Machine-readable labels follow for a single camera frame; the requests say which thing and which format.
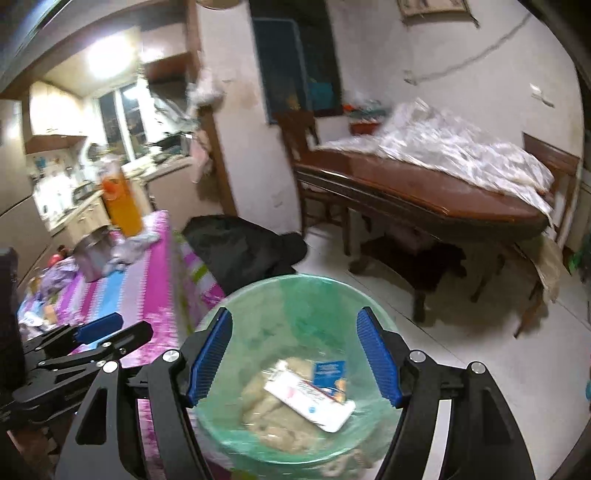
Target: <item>pink striped tablecloth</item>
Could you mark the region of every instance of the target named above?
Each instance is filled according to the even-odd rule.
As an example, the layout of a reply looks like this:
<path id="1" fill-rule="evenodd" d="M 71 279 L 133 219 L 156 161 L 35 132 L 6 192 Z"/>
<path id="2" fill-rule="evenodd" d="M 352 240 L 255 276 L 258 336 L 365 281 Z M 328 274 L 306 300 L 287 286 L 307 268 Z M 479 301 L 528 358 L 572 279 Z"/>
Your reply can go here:
<path id="1" fill-rule="evenodd" d="M 207 266 L 182 235 L 171 230 L 168 212 L 154 212 L 144 223 L 160 240 L 139 261 L 93 283 L 78 273 L 56 302 L 59 325 L 82 325 L 113 312 L 123 317 L 123 328 L 149 322 L 152 339 L 122 359 L 125 367 L 150 363 L 166 349 L 179 347 L 224 298 Z"/>

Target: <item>ceiling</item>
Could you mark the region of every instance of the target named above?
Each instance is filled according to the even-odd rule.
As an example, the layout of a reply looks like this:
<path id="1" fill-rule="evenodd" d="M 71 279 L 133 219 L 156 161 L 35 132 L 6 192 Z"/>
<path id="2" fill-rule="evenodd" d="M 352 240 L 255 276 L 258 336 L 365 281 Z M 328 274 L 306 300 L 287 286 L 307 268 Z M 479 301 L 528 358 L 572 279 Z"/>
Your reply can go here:
<path id="1" fill-rule="evenodd" d="M 129 67 L 120 74 L 110 79 L 97 78 L 89 64 L 92 50 L 92 46 L 90 46 L 51 69 L 43 79 L 81 98 L 89 95 L 99 96 L 115 87 L 134 81 L 140 64 L 141 37 L 139 28 L 123 30 L 116 35 L 121 35 L 133 49 Z"/>

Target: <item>painting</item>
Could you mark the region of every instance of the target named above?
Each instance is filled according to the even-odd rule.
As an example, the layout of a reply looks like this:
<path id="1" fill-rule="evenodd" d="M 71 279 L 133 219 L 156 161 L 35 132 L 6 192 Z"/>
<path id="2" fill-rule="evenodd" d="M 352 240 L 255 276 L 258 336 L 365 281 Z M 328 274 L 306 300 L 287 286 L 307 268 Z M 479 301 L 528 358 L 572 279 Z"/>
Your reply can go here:
<path id="1" fill-rule="evenodd" d="M 476 20 L 470 13 L 467 0 L 398 0 L 398 6 L 402 13 L 402 21 L 408 22 L 413 18 L 440 17 L 452 15 Z"/>

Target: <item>white floor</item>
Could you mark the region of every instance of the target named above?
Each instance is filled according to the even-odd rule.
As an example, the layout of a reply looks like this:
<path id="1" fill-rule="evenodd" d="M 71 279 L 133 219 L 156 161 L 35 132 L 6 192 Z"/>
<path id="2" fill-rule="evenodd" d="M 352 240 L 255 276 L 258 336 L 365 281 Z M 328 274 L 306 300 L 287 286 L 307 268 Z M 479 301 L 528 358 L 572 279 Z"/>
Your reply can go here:
<path id="1" fill-rule="evenodd" d="M 486 364 L 523 433 L 536 478 L 552 476 L 589 420 L 584 389 L 591 326 L 580 282 L 565 276 L 558 302 L 549 306 L 539 326 L 515 339 L 531 283 L 508 264 L 474 304 L 469 296 L 478 275 L 468 265 L 466 278 L 444 277 L 437 293 L 427 296 L 427 321 L 419 328 L 409 320 L 410 287 L 391 270 L 376 262 L 363 276 L 348 272 L 352 257 L 343 254 L 338 227 L 313 227 L 306 242 L 308 256 L 296 269 L 334 278 L 371 296 L 390 313 L 411 348 L 457 367 L 475 360 Z M 424 480 L 439 478 L 449 423 L 449 402 L 441 403 Z"/>

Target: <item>orange bottle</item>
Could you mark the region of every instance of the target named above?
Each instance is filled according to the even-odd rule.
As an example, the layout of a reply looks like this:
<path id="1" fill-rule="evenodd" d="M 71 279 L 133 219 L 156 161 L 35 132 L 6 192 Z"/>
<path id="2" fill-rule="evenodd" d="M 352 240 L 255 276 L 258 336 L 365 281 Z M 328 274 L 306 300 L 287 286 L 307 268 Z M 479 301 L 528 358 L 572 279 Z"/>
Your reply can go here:
<path id="1" fill-rule="evenodd" d="M 138 235 L 144 227 L 142 217 L 131 195 L 129 182 L 123 175 L 119 160 L 103 159 L 102 166 L 100 185 L 111 221 L 121 228 L 125 236 Z"/>

